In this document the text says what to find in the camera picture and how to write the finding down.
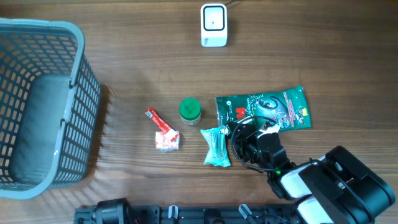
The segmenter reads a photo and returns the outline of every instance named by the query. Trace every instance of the snack bag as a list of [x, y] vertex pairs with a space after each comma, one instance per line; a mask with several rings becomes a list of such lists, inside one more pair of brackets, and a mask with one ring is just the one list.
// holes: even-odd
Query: snack bag
[[225, 126], [200, 130], [200, 132], [209, 144], [209, 151], [207, 152], [203, 165], [212, 164], [214, 166], [230, 166], [231, 163], [226, 151]]
[[178, 133], [178, 138], [172, 142], [170, 141], [166, 135], [162, 131], [157, 131], [155, 133], [155, 146], [156, 149], [160, 150], [161, 152], [169, 152], [171, 150], [179, 149], [180, 144], [180, 133]]
[[[247, 116], [265, 116], [273, 119], [280, 126], [280, 131], [311, 127], [310, 112], [301, 85], [276, 93], [217, 97], [216, 105], [219, 126]], [[262, 129], [265, 122], [265, 119], [254, 120], [258, 129]]]
[[160, 130], [162, 130], [165, 137], [171, 142], [174, 142], [180, 136], [177, 131], [172, 129], [169, 124], [160, 118], [154, 107], [150, 107], [145, 110], [145, 115], [148, 116], [160, 128]]

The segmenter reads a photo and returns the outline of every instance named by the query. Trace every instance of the wooden table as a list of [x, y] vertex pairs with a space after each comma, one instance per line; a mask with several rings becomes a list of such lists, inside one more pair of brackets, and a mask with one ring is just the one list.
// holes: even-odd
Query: wooden table
[[[71, 21], [102, 84], [88, 173], [72, 188], [32, 200], [0, 199], [1, 223], [70, 223], [74, 209], [127, 197], [133, 205], [284, 203], [266, 177], [231, 155], [204, 166], [200, 129], [217, 126], [214, 97], [303, 85], [313, 128], [280, 134], [297, 164], [336, 145], [349, 149], [398, 192], [398, 7], [389, 1], [241, 1], [228, 9], [223, 48], [200, 45], [205, 2], [0, 6], [1, 17]], [[196, 126], [178, 114], [200, 100]], [[154, 149], [155, 106], [182, 133], [179, 151]], [[398, 207], [378, 223], [395, 223]]]

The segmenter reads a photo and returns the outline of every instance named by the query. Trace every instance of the cable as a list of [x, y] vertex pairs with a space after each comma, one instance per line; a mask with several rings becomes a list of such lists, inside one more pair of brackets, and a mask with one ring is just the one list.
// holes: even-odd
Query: cable
[[282, 216], [279, 216], [279, 215], [271, 215], [271, 214], [265, 214], [264, 215], [265, 217], [276, 217], [276, 218], [279, 218], [279, 219], [281, 219], [283, 222], [285, 222], [285, 223], [287, 223], [287, 224], [292, 224], [289, 220], [287, 220], [286, 218], [284, 218], [284, 217], [282, 217]]
[[225, 3], [224, 5], [227, 6], [227, 5], [229, 5], [229, 4], [231, 4], [231, 3], [234, 3], [234, 2], [236, 2], [236, 1], [238, 1], [238, 0], [230, 0], [230, 2]]
[[235, 142], [234, 137], [235, 137], [235, 133], [236, 133], [236, 131], [238, 130], [238, 128], [239, 128], [240, 126], [244, 125], [244, 122], [245, 122], [245, 121], [248, 121], [248, 120], [250, 120], [250, 119], [256, 119], [256, 118], [257, 118], [257, 119], [266, 119], [266, 120], [271, 121], [271, 122], [273, 122], [274, 124], [276, 124], [276, 122], [275, 122], [273, 119], [267, 118], [267, 117], [265, 117], [265, 116], [250, 116], [250, 117], [248, 117], [248, 118], [244, 118], [244, 119], [243, 119], [242, 121], [240, 121], [240, 122], [238, 123], [238, 125], [234, 128], [234, 131], [233, 131], [232, 134], [231, 134], [231, 150], [232, 150], [232, 153], [234, 154], [235, 158], [236, 158], [240, 163], [242, 163], [244, 167], [246, 167], [246, 168], [248, 168], [248, 169], [256, 170], [256, 171], [269, 171], [269, 172], [281, 171], [281, 172], [290, 172], [290, 171], [292, 171], [292, 170], [295, 170], [295, 169], [298, 169], [298, 168], [300, 168], [300, 167], [303, 167], [303, 166], [306, 166], [306, 165], [309, 165], [309, 164], [312, 164], [312, 163], [313, 163], [312, 161], [308, 161], [308, 162], [305, 162], [305, 163], [303, 163], [303, 164], [301, 164], [301, 165], [299, 165], [299, 166], [297, 166], [297, 167], [295, 167], [295, 168], [293, 168], [293, 169], [268, 169], [268, 168], [262, 168], [262, 167], [252, 166], [252, 165], [249, 165], [249, 164], [245, 163], [241, 158], [239, 158], [239, 156], [238, 156], [237, 153], [236, 153], [236, 148], [237, 148], [237, 147], [236, 147], [236, 142]]

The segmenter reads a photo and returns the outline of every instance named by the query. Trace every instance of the green snack bag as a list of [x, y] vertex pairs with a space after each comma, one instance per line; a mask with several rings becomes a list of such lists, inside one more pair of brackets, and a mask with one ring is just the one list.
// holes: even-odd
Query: green snack bag
[[[223, 96], [216, 98], [219, 126], [228, 125], [247, 116], [265, 116], [273, 119], [280, 131], [311, 127], [310, 112], [303, 87], [296, 86], [276, 93]], [[258, 129], [266, 120], [255, 119]]]

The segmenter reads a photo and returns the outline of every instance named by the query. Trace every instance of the robotic arm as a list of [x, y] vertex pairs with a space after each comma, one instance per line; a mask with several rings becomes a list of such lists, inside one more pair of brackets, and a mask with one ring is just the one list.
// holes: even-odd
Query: robotic arm
[[396, 200], [379, 176], [341, 146], [297, 166], [287, 158], [277, 133], [257, 133], [247, 123], [231, 125], [236, 158], [249, 169], [266, 172], [273, 192], [298, 199], [296, 203], [161, 208], [131, 207], [126, 199], [118, 199], [76, 209], [74, 224], [368, 224]]

